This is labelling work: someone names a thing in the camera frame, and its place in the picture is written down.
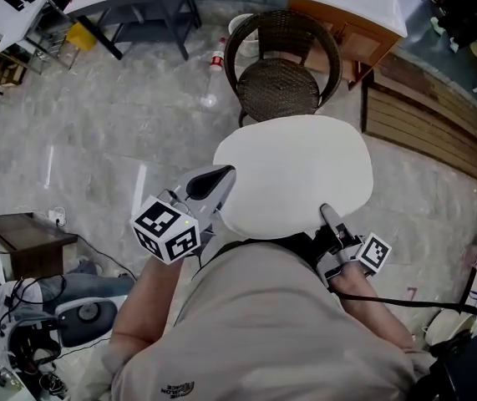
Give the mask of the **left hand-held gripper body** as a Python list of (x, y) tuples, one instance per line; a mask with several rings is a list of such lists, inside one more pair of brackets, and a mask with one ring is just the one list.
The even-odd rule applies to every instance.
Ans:
[(199, 255), (213, 236), (212, 221), (236, 182), (232, 165), (208, 165), (182, 175), (177, 185), (151, 195), (133, 215), (139, 244), (170, 265)]

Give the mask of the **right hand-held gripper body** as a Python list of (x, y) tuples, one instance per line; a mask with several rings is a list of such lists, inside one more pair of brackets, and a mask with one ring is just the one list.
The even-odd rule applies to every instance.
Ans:
[(316, 272), (326, 286), (349, 262), (358, 262), (366, 277), (379, 273), (392, 250), (374, 233), (368, 237), (354, 235), (343, 223), (323, 226), (314, 241), (327, 242), (320, 247), (316, 264)]

